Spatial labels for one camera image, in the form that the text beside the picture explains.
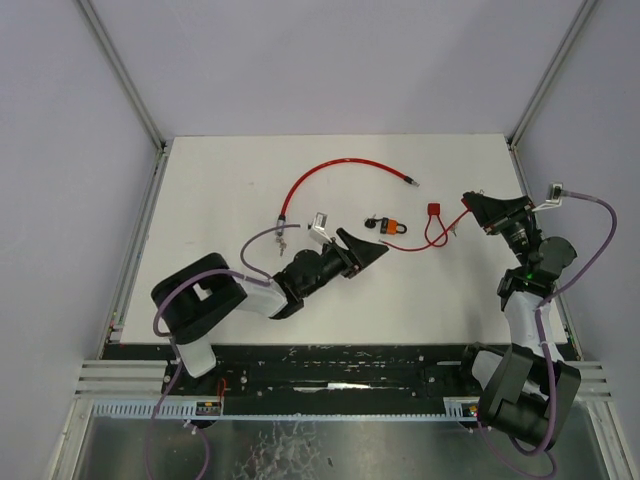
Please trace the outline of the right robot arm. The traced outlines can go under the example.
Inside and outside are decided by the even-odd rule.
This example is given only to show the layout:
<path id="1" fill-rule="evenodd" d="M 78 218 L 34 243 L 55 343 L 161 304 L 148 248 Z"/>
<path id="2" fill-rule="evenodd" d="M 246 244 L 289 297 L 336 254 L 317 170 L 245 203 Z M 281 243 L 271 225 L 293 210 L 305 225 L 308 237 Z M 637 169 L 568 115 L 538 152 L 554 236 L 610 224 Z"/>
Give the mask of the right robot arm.
<path id="1" fill-rule="evenodd" d="M 497 199 L 466 192 L 464 205 L 488 235 L 499 235 L 519 262 L 505 271 L 497 295 L 511 343 L 505 351 L 481 343 L 467 347 L 463 365 L 482 388 L 478 417 L 529 445 L 531 454 L 554 445 L 581 384 L 552 339 L 555 283 L 576 259 L 572 244 L 545 237 L 527 196 Z"/>

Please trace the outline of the orange black padlock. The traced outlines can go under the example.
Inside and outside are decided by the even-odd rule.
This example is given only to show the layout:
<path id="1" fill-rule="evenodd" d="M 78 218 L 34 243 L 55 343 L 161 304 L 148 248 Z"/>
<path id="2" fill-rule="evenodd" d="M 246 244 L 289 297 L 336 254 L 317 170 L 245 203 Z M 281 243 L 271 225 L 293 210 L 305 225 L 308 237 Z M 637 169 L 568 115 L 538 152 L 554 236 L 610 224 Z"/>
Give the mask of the orange black padlock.
<path id="1" fill-rule="evenodd" d="M 389 217 L 369 217 L 364 221 L 364 226 L 368 229 L 377 229 L 382 235 L 404 235 L 408 228 L 405 224 Z"/>

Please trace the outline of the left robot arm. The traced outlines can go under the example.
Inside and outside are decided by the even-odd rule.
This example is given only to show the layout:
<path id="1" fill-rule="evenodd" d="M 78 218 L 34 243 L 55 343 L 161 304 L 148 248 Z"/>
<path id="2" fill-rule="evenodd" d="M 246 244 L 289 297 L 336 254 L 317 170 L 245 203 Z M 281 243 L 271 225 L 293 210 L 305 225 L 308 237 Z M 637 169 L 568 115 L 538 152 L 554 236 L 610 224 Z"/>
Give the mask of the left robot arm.
<path id="1" fill-rule="evenodd" d="M 306 298 L 338 276 L 351 279 L 389 248 L 339 228 L 319 251 L 303 249 L 271 278 L 258 279 L 229 268 L 219 253 L 208 254 L 159 282 L 151 290 L 157 308 L 153 331 L 170 340 L 187 373 L 199 378 L 217 365 L 208 334 L 236 310 L 271 320 L 287 319 Z"/>

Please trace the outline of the red cable padlock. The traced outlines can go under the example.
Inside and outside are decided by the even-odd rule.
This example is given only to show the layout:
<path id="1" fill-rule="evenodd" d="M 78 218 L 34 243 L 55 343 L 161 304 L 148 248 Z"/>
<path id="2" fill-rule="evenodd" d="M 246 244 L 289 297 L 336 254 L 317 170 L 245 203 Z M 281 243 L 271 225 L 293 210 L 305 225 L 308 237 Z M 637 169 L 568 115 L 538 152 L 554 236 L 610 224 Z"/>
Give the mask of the red cable padlock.
<path id="1" fill-rule="evenodd" d="M 452 238 L 457 236 L 460 222 L 470 213 L 470 209 L 465 201 L 462 201 L 463 210 L 449 223 L 443 218 L 442 204 L 440 202 L 429 202 L 426 205 L 426 222 L 422 230 L 422 243 L 417 246 L 400 246 L 393 242 L 380 239 L 379 242 L 392 250 L 403 253 L 419 253 L 428 249 L 442 249 L 446 247 Z"/>
<path id="2" fill-rule="evenodd" d="M 447 245 L 449 233 L 441 218 L 441 205 L 439 203 L 429 203 L 426 208 L 427 223 L 424 229 L 424 239 L 429 247 L 442 248 Z M 430 237 L 432 227 L 439 226 L 441 233 L 438 237 Z"/>

